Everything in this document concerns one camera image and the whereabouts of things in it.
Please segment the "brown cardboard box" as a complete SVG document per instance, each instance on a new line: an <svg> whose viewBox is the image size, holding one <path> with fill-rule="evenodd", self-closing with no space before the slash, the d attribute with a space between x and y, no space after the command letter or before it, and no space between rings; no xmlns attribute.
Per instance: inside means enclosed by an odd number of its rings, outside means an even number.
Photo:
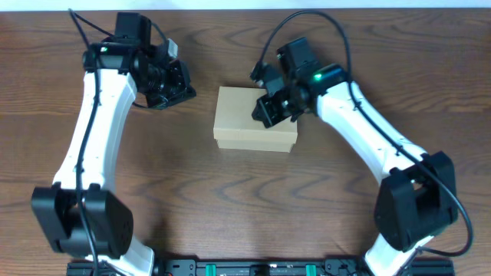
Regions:
<svg viewBox="0 0 491 276"><path fill-rule="evenodd" d="M220 149L289 153L298 138L297 124L283 121L272 128L252 118L264 89L220 87L213 136Z"/></svg>

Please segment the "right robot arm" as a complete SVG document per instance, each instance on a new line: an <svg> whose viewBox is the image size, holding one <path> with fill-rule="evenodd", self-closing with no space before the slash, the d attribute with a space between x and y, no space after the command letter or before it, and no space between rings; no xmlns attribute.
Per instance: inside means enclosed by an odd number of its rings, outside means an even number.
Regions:
<svg viewBox="0 0 491 276"><path fill-rule="evenodd" d="M264 87L254 120L270 128L309 111L334 128L361 157L379 192L374 221L379 231L364 255L368 273L398 275L416 254L458 217L453 162L427 153L398 132L367 101L347 71L304 61L284 68L289 78L259 62L250 77Z"/></svg>

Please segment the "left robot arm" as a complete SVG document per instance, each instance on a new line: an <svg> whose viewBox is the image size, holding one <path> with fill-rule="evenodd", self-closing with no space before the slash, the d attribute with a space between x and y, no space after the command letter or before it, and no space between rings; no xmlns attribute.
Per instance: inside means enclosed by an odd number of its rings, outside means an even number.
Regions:
<svg viewBox="0 0 491 276"><path fill-rule="evenodd" d="M162 275L152 248L133 233L133 214L116 195L120 140L138 94L163 110L196 96L172 40L154 46L127 38L84 53L84 96L66 157L31 208L52 250L81 260L77 275Z"/></svg>

